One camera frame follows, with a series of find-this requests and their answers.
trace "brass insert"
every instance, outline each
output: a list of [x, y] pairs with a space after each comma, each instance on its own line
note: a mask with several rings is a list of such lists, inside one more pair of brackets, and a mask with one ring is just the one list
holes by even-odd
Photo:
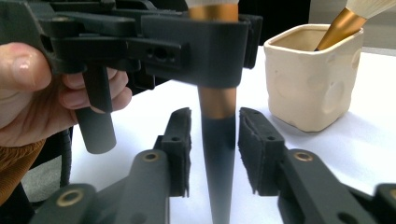
[[146, 155], [143, 157], [143, 161], [151, 162], [151, 161], [156, 161], [156, 160], [158, 160], [159, 158], [160, 158], [160, 155], [158, 155], [158, 153], [150, 152], [150, 153], [146, 154]]
[[390, 195], [392, 196], [392, 198], [393, 198], [394, 200], [396, 200], [396, 189], [391, 189], [391, 190], [390, 190]]
[[58, 198], [56, 204], [60, 207], [71, 206], [75, 203], [81, 201], [84, 196], [84, 192], [82, 189], [70, 189], [67, 192], [63, 193], [61, 197]]
[[311, 154], [306, 152], [296, 152], [294, 153], [294, 158], [299, 161], [312, 161], [314, 159]]

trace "sleeve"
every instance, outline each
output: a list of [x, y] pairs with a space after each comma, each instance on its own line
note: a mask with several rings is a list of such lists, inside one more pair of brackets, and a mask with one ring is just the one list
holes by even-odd
[[46, 140], [23, 147], [0, 147], [0, 205], [21, 182]]

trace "makeup brush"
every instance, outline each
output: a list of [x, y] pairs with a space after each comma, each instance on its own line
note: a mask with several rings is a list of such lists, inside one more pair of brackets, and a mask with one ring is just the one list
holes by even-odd
[[[238, 0], [186, 0], [199, 21], [238, 22]], [[198, 87], [212, 221], [230, 222], [235, 155], [236, 88]]]
[[396, 0], [348, 0], [315, 50], [323, 50], [358, 32], [373, 16], [396, 5]]

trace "white ceramic cup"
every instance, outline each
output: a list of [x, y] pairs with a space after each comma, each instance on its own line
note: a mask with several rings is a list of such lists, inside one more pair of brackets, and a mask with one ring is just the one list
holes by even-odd
[[269, 109], [305, 132], [321, 131], [348, 111], [358, 72], [363, 29], [314, 51], [328, 28], [300, 25], [264, 43]]

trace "clamp jaw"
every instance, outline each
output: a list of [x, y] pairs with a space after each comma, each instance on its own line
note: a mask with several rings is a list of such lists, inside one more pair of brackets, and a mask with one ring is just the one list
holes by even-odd
[[314, 153], [284, 143], [262, 113], [241, 108], [238, 145], [250, 185], [260, 196], [279, 196], [284, 223], [394, 223], [396, 184], [369, 196], [340, 183]]
[[169, 223], [169, 197], [189, 191], [190, 131], [190, 109], [173, 112], [153, 149], [134, 157], [128, 176], [99, 192], [88, 184], [63, 187], [30, 223]]

